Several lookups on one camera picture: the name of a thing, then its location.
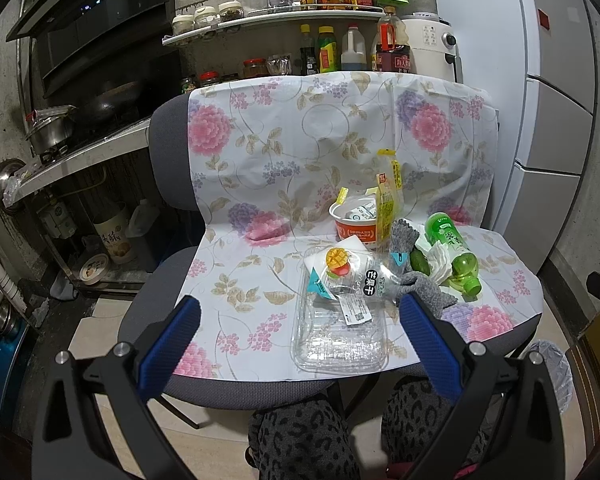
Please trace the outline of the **clear plastic clamshell tray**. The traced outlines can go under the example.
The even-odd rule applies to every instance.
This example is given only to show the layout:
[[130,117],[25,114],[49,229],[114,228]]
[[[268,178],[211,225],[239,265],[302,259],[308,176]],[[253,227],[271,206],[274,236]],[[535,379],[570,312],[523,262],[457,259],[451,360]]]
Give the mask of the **clear plastic clamshell tray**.
[[338,307],[306,292],[307,282],[304,268],[290,343],[294,364],[315,375],[354,376],[381,370],[389,357],[384,302],[375,304],[370,322],[347,326]]

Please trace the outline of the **green plastic bottle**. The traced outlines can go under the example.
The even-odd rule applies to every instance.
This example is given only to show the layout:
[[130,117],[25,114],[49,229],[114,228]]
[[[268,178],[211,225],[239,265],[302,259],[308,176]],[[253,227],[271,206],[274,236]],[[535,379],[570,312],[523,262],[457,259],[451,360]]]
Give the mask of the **green plastic bottle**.
[[477,297],[482,289],[478,258],[469,250],[454,221],[445,212],[436,212],[426,221],[425,233],[431,245],[440,243],[451,259],[449,284],[467,297]]

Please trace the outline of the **grey sock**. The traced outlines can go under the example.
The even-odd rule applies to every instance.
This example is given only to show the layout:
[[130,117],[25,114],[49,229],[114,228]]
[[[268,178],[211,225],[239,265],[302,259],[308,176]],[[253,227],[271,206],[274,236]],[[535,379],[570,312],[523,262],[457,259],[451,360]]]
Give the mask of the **grey sock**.
[[388,241],[390,275],[385,281],[385,296],[399,302],[403,296],[414,292],[434,318],[442,318],[443,311],[454,306],[457,299],[442,292],[425,273],[415,270],[411,263],[411,252],[418,238],[419,232],[406,219],[393,220]]

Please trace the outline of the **mango snack plastic bag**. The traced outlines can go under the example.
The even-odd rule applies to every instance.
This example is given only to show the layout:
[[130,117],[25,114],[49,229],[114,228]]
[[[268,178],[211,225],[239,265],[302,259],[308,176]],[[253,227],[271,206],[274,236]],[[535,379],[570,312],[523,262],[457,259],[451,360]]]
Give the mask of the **mango snack plastic bag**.
[[375,304],[390,299],[389,284],[399,283],[385,261],[355,235],[307,254],[304,265],[306,292],[338,307],[347,326],[370,322]]

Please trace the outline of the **yellow clear snack wrapper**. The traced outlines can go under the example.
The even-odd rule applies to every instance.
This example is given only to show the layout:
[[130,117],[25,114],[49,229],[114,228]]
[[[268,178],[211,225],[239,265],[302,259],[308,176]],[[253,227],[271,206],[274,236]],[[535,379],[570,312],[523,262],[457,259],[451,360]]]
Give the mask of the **yellow clear snack wrapper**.
[[367,192],[374,192],[376,200],[376,247],[388,245],[393,220],[400,217],[404,207],[402,168],[396,151],[382,148],[377,151],[376,185]]

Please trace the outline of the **clear bagged trash bin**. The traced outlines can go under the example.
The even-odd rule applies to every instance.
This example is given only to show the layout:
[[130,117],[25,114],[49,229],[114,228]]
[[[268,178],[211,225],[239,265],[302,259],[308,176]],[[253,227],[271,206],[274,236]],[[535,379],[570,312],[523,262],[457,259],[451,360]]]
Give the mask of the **clear bagged trash bin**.
[[574,395],[572,370],[565,352],[548,340],[537,340],[530,344],[527,353],[538,352],[547,367],[554,387],[560,414],[565,414]]

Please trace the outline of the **beige label liquor bottle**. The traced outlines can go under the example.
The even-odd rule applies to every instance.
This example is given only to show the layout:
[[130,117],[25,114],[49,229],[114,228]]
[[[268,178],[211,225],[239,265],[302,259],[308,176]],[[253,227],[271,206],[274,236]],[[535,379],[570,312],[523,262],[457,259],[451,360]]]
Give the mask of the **beige label liquor bottle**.
[[120,210],[103,222],[94,224],[96,233],[115,264],[125,264],[135,258],[133,246],[126,236],[128,225],[128,217],[124,210]]

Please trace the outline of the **orange instant noodle cup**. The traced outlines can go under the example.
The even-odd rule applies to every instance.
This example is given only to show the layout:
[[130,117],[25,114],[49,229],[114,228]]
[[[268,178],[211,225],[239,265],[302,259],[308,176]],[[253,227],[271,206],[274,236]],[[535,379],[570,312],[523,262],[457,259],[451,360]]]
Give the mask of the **orange instant noodle cup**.
[[373,195],[352,196],[333,203],[329,214],[340,240],[356,236],[368,249],[377,248],[377,206]]

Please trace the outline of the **floral white cloth cover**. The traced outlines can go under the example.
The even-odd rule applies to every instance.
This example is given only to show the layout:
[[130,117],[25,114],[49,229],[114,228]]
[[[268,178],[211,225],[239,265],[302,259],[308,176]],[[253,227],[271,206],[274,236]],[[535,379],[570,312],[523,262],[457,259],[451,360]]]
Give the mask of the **floral white cloth cover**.
[[512,336],[542,315],[538,278],[482,227],[498,151],[498,113],[482,90],[369,72],[218,84],[189,97],[187,148],[206,232],[182,286],[202,313],[180,376],[309,378],[291,355],[304,257],[336,242],[339,191],[364,193],[392,160],[407,219],[445,212],[477,256],[480,295],[449,313],[460,333]]

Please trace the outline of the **white rice cooker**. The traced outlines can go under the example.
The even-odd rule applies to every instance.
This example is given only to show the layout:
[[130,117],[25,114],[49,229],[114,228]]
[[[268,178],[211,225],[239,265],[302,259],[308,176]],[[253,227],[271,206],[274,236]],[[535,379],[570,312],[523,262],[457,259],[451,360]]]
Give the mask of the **white rice cooker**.
[[451,82],[462,79],[457,39],[452,26],[430,12],[415,12],[403,19],[411,48],[412,70],[417,75]]

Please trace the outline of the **red label oil bottle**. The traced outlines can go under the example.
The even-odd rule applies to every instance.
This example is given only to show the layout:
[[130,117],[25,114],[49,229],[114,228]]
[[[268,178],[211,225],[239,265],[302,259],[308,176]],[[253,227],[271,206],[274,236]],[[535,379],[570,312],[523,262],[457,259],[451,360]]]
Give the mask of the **red label oil bottle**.
[[394,6],[384,7],[377,26],[375,63],[378,72],[411,73],[411,47],[404,21],[396,16]]

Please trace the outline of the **black range hood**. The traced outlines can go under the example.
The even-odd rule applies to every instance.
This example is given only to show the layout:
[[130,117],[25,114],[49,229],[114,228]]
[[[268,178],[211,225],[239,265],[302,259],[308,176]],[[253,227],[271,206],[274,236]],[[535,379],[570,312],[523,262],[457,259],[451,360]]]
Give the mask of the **black range hood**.
[[174,0],[32,0],[9,41],[29,41],[35,101],[83,103],[135,84],[138,92],[176,85],[180,62],[163,49]]

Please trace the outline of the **white vinegar jug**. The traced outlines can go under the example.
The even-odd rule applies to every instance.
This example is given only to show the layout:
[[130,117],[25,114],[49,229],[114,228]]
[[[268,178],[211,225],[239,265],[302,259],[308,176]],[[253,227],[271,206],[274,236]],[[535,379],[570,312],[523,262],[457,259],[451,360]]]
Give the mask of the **white vinegar jug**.
[[348,72],[367,70],[366,44],[357,24],[350,24],[342,38],[340,67]]

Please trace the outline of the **yellow-green label bottle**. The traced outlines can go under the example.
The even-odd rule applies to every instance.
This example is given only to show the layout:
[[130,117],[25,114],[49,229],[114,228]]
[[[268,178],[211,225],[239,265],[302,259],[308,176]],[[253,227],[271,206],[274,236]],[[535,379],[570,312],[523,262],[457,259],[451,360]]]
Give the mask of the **yellow-green label bottle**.
[[338,68],[337,40],[332,26],[318,29],[318,64],[320,73],[334,72]]

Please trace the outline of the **curved white wall shelf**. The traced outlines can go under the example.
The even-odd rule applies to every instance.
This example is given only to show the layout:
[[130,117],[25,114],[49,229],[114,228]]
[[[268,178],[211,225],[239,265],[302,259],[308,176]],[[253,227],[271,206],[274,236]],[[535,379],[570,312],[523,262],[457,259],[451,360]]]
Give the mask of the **curved white wall shelf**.
[[218,32],[225,32],[226,30],[244,29],[269,24],[290,22],[309,23],[309,21],[313,20],[317,20],[319,22],[333,20],[378,20],[381,15],[384,15],[384,10],[378,8],[377,6],[372,6],[371,8],[365,8],[363,10],[301,10],[300,8],[293,8],[292,10],[285,12],[256,13],[249,15],[246,18],[238,18],[238,20],[221,22],[219,24],[196,28],[194,30],[190,30],[189,32],[182,32],[179,35],[164,36],[161,43],[163,47],[176,47],[180,44],[184,44],[186,41],[209,36],[210,34],[217,34]]

